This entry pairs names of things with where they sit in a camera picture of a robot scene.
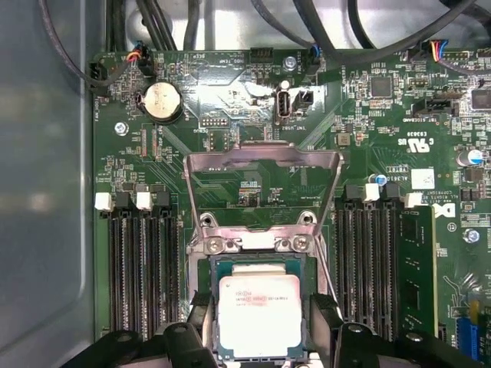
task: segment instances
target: mounting hole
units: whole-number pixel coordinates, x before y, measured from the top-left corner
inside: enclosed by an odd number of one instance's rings
[[[126,343],[127,341],[131,340],[131,335],[128,333],[123,333],[121,336],[117,338],[118,343]]]
[[[178,326],[178,327],[174,328],[174,332],[176,332],[178,334],[181,334],[182,332],[186,332],[186,331],[187,331],[186,326]]]

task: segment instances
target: black ram slot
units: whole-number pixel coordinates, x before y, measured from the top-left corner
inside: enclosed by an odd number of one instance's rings
[[[356,313],[355,320],[363,324],[367,323],[367,306],[364,295],[364,239],[363,239],[363,212],[360,209],[354,211],[354,275],[355,275],[355,294],[356,294]]]
[[[179,244],[177,239],[176,219],[167,217],[165,223],[165,241],[163,244],[163,279],[165,280],[166,322],[177,322],[180,319],[180,282],[179,282]]]
[[[355,318],[354,279],[354,216],[353,205],[342,202],[336,205],[336,276],[337,294],[341,313],[347,320]]]
[[[389,221],[387,233],[389,234],[388,244],[387,244],[387,254],[389,256],[389,273],[387,274],[387,285],[389,290],[387,290],[387,295],[390,295],[389,308],[387,311],[390,311],[390,326],[391,333],[388,338],[392,339],[399,335],[399,298],[397,290],[399,285],[397,284],[397,245],[396,245],[396,232],[399,228],[398,225],[398,216],[396,213],[396,207],[398,204],[387,204],[387,219]]]
[[[124,329],[134,330],[135,305],[133,283],[136,280],[133,269],[133,218],[123,218],[121,226],[123,240],[123,299],[124,299]]]
[[[109,289],[110,289],[110,330],[123,330],[123,248],[121,241],[122,233],[121,217],[110,218],[109,230]]]
[[[381,227],[381,204],[377,203],[372,211],[371,218],[371,235],[373,240],[373,248],[372,248],[372,265],[373,265],[373,312],[374,312],[374,329],[376,331],[380,331],[379,334],[382,334],[384,331],[384,318],[385,318],[385,309],[384,309],[384,279],[382,275],[384,273],[384,269],[387,267],[387,261],[385,254],[382,252],[382,237],[384,236],[384,229]]]
[[[132,236],[133,241],[131,243],[131,273],[133,275],[133,280],[131,281],[132,287],[132,308],[133,314],[130,315],[130,320],[133,322],[133,330],[141,333],[143,331],[143,295],[142,295],[142,243],[141,243],[141,232],[143,224],[139,217],[134,217],[132,220]]]
[[[365,204],[361,210],[361,250],[358,254],[361,256],[362,267],[360,273],[362,274],[363,284],[361,285],[361,292],[363,295],[363,307],[362,314],[364,315],[364,322],[373,327],[374,326],[374,274],[373,274],[373,247],[374,242],[372,239],[372,204]]]
[[[336,226],[335,226],[335,239],[336,239],[336,294],[338,296],[338,303],[343,316],[349,315],[348,310],[348,290],[347,290],[347,277],[348,271],[346,270],[346,237],[344,235],[344,214],[342,210],[336,211]]]
[[[160,273],[158,259],[160,256],[160,218],[147,219],[147,321],[148,337],[152,337],[160,326]]]

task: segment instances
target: microchip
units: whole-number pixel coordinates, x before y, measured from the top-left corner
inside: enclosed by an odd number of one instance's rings
[[[480,182],[484,179],[484,169],[481,167],[467,167],[463,175],[467,182]]]
[[[143,183],[136,184],[135,192],[148,192],[148,185]]]
[[[470,202],[470,189],[461,189],[460,190],[460,200],[462,202]]]
[[[470,200],[471,201],[476,201],[481,198],[481,193],[478,189],[471,189],[470,190]]]
[[[132,182],[124,182],[122,185],[121,185],[121,189],[124,191],[124,192],[130,192],[133,190],[133,187],[134,187],[134,184]]]
[[[392,97],[392,79],[390,77],[372,77],[371,96]]]
[[[218,325],[219,345],[235,358],[288,356],[302,341],[300,280],[293,274],[225,276]]]
[[[473,90],[470,94],[474,110],[491,110],[491,90]]]
[[[404,284],[404,295],[407,304],[416,310],[420,309],[420,289],[415,284],[406,281]]]
[[[351,144],[351,135],[349,133],[339,133],[338,146],[349,146]]]
[[[152,193],[165,192],[166,186],[164,184],[150,184],[150,191]]]
[[[402,236],[407,240],[417,240],[417,221],[414,218],[406,218],[402,226]]]

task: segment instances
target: capacitor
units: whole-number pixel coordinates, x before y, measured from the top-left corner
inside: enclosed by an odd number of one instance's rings
[[[372,174],[368,178],[368,182],[374,182],[379,186],[384,186],[385,184],[387,184],[387,181],[387,177],[384,174]]]
[[[157,82],[137,95],[137,107],[150,119],[167,125],[183,113],[183,97],[173,84]]]
[[[463,151],[457,156],[457,163],[461,166],[480,165],[483,160],[483,153],[477,149]]]
[[[477,230],[474,230],[473,228],[467,228],[466,231],[463,233],[463,240],[466,241],[466,243],[473,244],[477,243],[479,239],[481,238],[481,235]]]

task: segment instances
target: metal socket lever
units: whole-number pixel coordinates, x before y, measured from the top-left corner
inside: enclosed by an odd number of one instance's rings
[[[195,190],[191,183],[192,174],[209,171],[210,168],[220,169],[239,169],[245,167],[252,162],[260,159],[270,159],[275,161],[280,167],[290,166],[316,166],[326,170],[330,170],[331,175],[327,175],[326,183],[328,190],[321,201],[319,214],[320,221],[317,223],[302,224],[301,234],[317,237],[321,234],[322,224],[328,215],[329,206],[334,196],[334,190],[341,173],[341,166],[344,163],[344,158],[338,151],[318,150],[318,151],[301,151],[295,145],[285,141],[271,142],[244,142],[242,145],[234,145],[234,147],[224,153],[191,153],[184,157],[184,175],[191,201],[191,209],[193,212],[193,221],[196,224],[196,232],[198,238],[204,241],[207,238],[224,238],[232,239],[243,237],[244,233],[253,233],[245,226],[233,227],[212,227],[202,226],[200,221],[201,214],[196,206]],[[275,238],[293,237],[298,234],[299,225],[282,225],[272,226],[268,229],[269,236]]]

